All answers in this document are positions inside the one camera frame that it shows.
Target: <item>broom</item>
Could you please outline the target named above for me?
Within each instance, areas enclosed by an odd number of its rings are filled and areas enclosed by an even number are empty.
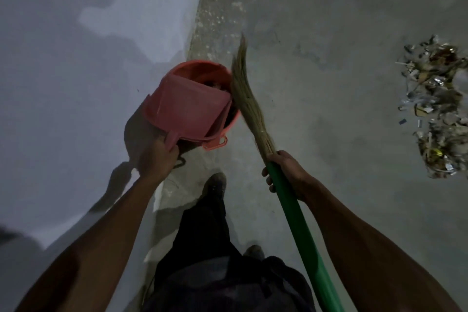
[[[241,44],[237,55],[233,57],[231,69],[233,76],[231,92],[234,102],[237,108],[241,110],[247,126],[254,135],[258,151],[275,185],[279,202],[322,311],[343,312],[344,309],[341,306],[338,294],[313,242],[294,190],[284,176],[281,167],[267,160],[267,155],[275,153],[276,150],[272,138],[266,132],[262,110],[255,100],[247,80],[246,52],[247,43],[244,35],[242,35]]]

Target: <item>hand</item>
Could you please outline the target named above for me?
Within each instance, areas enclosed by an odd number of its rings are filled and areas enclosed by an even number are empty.
[[[298,163],[297,160],[293,158],[285,150],[279,150],[277,153],[268,155],[268,160],[279,164],[281,170],[283,171],[284,175],[290,182],[292,188],[294,189],[296,196],[299,200],[304,201],[305,192],[309,192],[309,190],[304,190],[306,185],[312,186],[322,186],[322,183],[318,181],[316,178],[312,177],[309,173],[307,173],[303,167]],[[262,176],[266,177],[268,175],[268,170],[265,167],[262,170]],[[271,177],[266,178],[266,183],[270,187],[271,192],[276,192],[275,185],[273,185],[273,180]]]
[[[160,136],[143,152],[138,163],[140,177],[155,183],[161,183],[173,169],[179,147],[174,146],[170,151],[164,144],[164,137]]]

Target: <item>person's left hand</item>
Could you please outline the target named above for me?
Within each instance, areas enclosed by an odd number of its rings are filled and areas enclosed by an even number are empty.
[[[164,137],[160,136],[143,152],[138,163],[140,177],[155,183],[161,183],[167,178],[179,156],[176,145],[170,151],[166,149]]]

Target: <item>black pants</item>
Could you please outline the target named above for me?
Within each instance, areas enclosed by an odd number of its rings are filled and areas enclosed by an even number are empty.
[[[268,272],[286,280],[301,297],[313,305],[312,291],[306,279],[297,270],[287,267],[277,257],[262,262],[243,257],[229,239],[224,202],[213,195],[202,198],[194,207],[185,210],[171,250],[158,263],[155,272],[155,290],[169,275],[197,262],[230,256],[234,274],[242,274],[247,280],[255,280],[256,274]]]

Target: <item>person's right arm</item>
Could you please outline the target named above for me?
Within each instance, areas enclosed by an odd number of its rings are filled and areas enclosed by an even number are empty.
[[[360,312],[459,311],[447,291],[395,243],[346,208],[287,152],[279,164],[322,232],[336,272]],[[275,192],[270,177],[270,191]]]

